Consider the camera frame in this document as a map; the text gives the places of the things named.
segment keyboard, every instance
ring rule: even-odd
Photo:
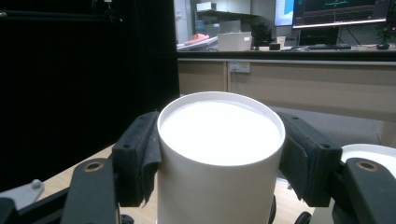
[[[351,49],[348,44],[293,46],[291,49]]]

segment cabinet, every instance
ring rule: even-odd
[[[250,14],[250,1],[244,0],[212,0],[203,1],[216,3],[216,11]]]

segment computer mouse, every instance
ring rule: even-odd
[[[385,43],[385,44],[377,44],[376,45],[377,49],[388,49],[389,48],[389,44]]]

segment wall outlet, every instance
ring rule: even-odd
[[[228,69],[235,73],[250,73],[250,63],[228,63]]]

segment white box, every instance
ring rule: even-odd
[[[250,50],[251,39],[251,32],[219,34],[219,51]]]
[[[198,3],[197,11],[216,10],[216,3]]]

